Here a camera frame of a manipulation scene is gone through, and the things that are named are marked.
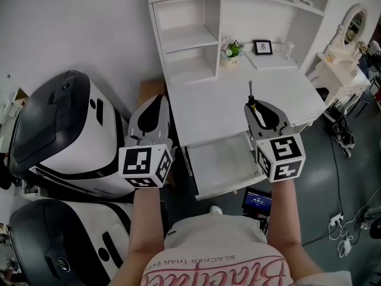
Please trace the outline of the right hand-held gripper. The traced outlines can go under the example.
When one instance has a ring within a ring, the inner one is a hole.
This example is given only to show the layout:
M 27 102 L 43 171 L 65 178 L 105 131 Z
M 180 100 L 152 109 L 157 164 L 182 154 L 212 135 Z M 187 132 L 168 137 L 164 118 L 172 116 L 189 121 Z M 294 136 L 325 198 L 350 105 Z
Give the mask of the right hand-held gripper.
M 288 126 L 286 114 L 262 100 L 256 100 L 255 108 L 246 103 L 244 111 L 252 136 L 252 156 L 262 174 L 269 182 L 299 177 L 305 150 L 301 135 Z

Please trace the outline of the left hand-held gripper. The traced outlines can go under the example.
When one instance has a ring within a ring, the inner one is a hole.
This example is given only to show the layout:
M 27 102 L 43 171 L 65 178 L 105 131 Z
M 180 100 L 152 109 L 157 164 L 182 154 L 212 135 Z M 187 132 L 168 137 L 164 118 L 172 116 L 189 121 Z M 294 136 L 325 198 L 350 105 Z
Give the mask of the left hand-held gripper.
M 119 177 L 134 188 L 163 187 L 174 161 L 169 130 L 167 97 L 156 95 L 145 101 L 132 115 L 119 149 Z

